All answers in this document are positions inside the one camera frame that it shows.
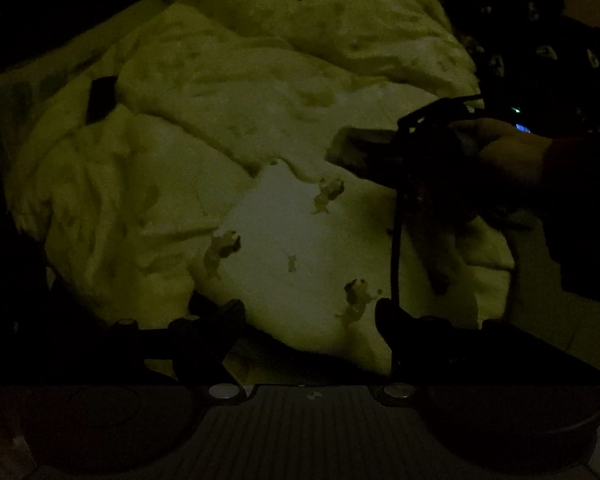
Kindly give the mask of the person's right hand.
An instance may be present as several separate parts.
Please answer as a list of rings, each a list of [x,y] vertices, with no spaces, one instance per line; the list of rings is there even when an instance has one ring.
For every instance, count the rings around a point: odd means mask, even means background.
[[[474,127],[480,157],[497,172],[524,180],[538,175],[544,155],[553,143],[544,136],[496,119],[478,119]]]

